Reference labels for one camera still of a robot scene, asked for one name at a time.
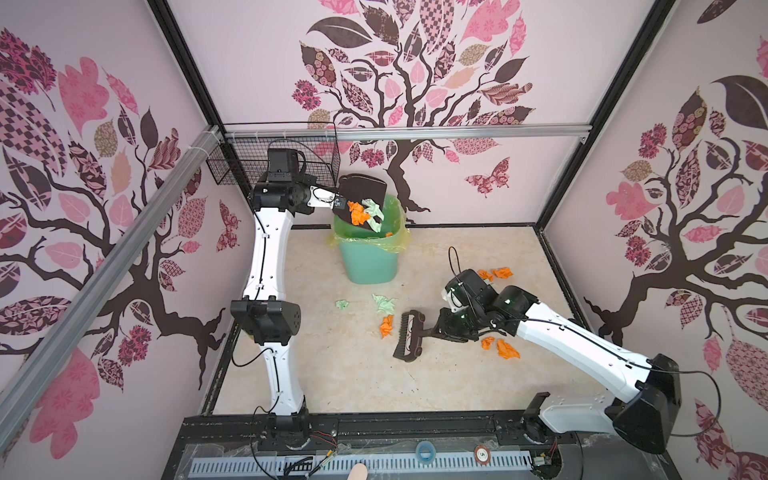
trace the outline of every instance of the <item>butterfly print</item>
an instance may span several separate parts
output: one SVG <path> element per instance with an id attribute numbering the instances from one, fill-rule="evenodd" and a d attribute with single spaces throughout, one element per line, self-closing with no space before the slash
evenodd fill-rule
<path id="1" fill-rule="evenodd" d="M 468 181 L 470 185 L 477 187 L 478 192 L 488 197 L 488 194 L 493 191 L 493 187 L 507 187 L 509 182 L 509 175 L 505 172 L 509 170 L 509 157 L 498 162 L 498 165 L 494 167 L 493 172 L 489 177 L 485 175 L 471 175 L 464 180 Z"/>
<path id="2" fill-rule="evenodd" d="M 234 248 L 237 246 L 237 227 L 240 225 L 240 220 L 237 219 L 235 214 L 230 213 L 229 207 L 224 205 L 224 202 L 219 200 L 219 211 L 221 212 L 221 220 L 224 221 L 224 232 L 219 236 L 219 240 L 216 242 L 216 251 L 220 252 L 225 248 Z"/>

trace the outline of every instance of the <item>green trash bin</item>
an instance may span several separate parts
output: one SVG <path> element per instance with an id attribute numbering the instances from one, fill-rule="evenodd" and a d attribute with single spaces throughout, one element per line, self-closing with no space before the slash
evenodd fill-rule
<path id="1" fill-rule="evenodd" d="M 386 283 L 397 274 L 398 255 L 411 236 L 405 227 L 406 212 L 393 195 L 386 196 L 382 212 L 384 221 L 378 233 L 333 218 L 332 242 L 339 245 L 346 275 L 353 283 Z"/>

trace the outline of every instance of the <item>blue tape roll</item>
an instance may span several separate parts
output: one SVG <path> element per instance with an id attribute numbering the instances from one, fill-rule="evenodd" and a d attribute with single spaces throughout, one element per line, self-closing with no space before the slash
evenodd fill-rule
<path id="1" fill-rule="evenodd" d="M 436 455 L 437 451 L 435 450 L 435 446 L 429 440 L 419 442 L 416 446 L 416 459 L 423 465 L 432 463 L 432 461 L 435 460 Z"/>

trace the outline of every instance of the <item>wallpaper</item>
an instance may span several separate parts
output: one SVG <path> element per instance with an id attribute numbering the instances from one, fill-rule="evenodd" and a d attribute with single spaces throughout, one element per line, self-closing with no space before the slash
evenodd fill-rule
<path id="1" fill-rule="evenodd" d="M 525 0 L 233 2 L 270 25 L 234 26 L 226 39 L 202 35 L 203 21 L 218 22 L 217 13 L 204 14 L 206 2 L 178 2 L 174 11 L 226 121 L 461 127 L 587 123 L 649 4 L 588 2 L 576 8 L 578 20 L 564 22 L 573 5 L 553 12 Z M 611 32 L 610 46 L 588 27 L 601 9 L 624 26 Z M 560 40 L 574 37 L 584 45 L 568 56 Z M 219 42 L 224 53 L 213 55 Z M 573 65 L 591 45 L 601 50 L 591 67 Z M 264 74 L 263 65 L 280 67 Z M 262 126 L 276 127 L 296 125 Z M 340 142 L 341 174 L 386 180 L 413 223 L 531 222 L 576 140 Z M 296 222 L 328 223 L 329 214 Z"/>
<path id="2" fill-rule="evenodd" d="M 34 8 L 19 5 L 4 17 L 22 21 L 0 25 L 3 385 L 204 127 L 142 2 L 62 5 L 51 15 L 64 28 L 35 24 Z M 126 48 L 124 31 L 94 31 L 112 14 L 141 40 Z M 159 475 L 231 321 L 247 213 L 236 188 L 195 173 L 3 452 L 4 478 L 101 478 L 99 465 L 134 455 L 141 467 L 111 477 Z M 201 285 L 218 274 L 217 286 Z"/>
<path id="3" fill-rule="evenodd" d="M 547 230 L 598 334 L 720 384 L 716 420 L 681 378 L 673 431 L 708 429 L 670 440 L 683 478 L 768 478 L 766 15 L 681 5 Z"/>

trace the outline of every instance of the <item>black wire mesh basket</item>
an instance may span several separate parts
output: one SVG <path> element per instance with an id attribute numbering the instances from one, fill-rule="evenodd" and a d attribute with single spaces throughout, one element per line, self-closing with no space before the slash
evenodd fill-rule
<path id="1" fill-rule="evenodd" d="M 270 148 L 292 148 L 304 155 L 300 160 L 305 173 L 317 177 L 320 187 L 334 188 L 339 178 L 339 143 L 336 127 L 330 122 L 276 122 L 226 124 L 248 125 L 253 134 L 227 136 L 225 144 L 219 144 L 208 157 L 208 168 L 217 185 L 240 185 L 243 192 L 250 193 L 253 185 L 263 181 L 270 162 L 267 150 Z"/>

